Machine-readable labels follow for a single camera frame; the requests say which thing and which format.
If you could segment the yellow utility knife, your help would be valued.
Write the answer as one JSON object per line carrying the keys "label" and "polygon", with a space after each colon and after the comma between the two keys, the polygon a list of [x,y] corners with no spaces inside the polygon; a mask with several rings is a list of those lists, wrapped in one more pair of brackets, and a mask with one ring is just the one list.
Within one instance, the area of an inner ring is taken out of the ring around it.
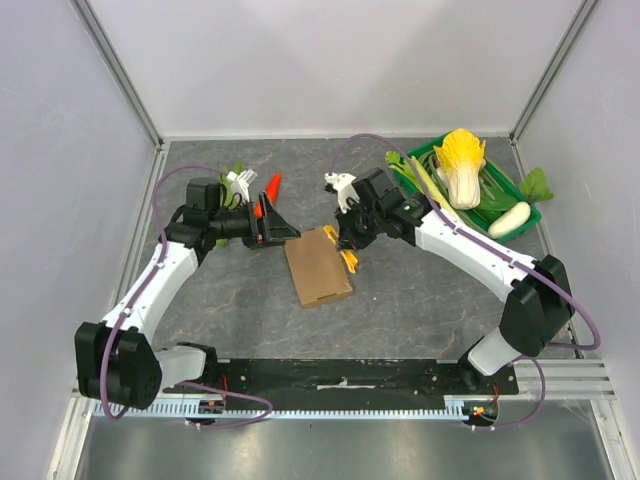
{"label": "yellow utility knife", "polygon": [[341,256],[346,269],[351,274],[356,274],[359,269],[359,260],[352,250],[341,250],[338,247],[338,232],[332,225],[324,225],[322,230],[325,232],[329,240],[334,245],[336,251]]}

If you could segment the brown cardboard express box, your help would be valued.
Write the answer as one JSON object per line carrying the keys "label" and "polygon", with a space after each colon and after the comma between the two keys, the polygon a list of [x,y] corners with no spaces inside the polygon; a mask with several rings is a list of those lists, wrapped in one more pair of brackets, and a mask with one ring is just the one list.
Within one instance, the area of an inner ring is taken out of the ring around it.
{"label": "brown cardboard express box", "polygon": [[335,302],[353,293],[344,262],[322,227],[287,241],[284,250],[304,308]]}

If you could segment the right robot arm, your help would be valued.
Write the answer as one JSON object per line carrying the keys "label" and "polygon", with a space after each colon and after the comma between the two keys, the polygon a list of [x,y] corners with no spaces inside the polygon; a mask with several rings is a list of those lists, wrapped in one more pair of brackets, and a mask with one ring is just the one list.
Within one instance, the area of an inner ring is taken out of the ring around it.
{"label": "right robot arm", "polygon": [[566,270],[557,258],[537,261],[467,229],[425,195],[404,195],[380,168],[360,176],[328,173],[325,181],[338,200],[338,249],[363,250],[386,234],[449,261],[503,302],[499,325],[467,351],[458,368],[465,391],[481,393],[506,364],[538,356],[574,315],[565,298]]}

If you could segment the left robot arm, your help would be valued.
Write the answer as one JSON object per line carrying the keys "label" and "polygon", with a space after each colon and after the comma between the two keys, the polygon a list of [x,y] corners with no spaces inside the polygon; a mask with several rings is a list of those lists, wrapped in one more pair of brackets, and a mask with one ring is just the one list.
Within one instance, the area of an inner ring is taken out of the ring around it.
{"label": "left robot arm", "polygon": [[222,203],[223,184],[195,178],[186,199],[161,231],[151,260],[119,301],[98,322],[84,322],[74,337],[78,390],[104,405],[145,409],[157,394],[185,381],[198,393],[219,382],[211,363],[213,350],[181,344],[156,352],[153,337],[168,306],[220,240],[239,239],[249,249],[282,246],[300,237],[260,194],[257,216],[245,201],[229,208]]}

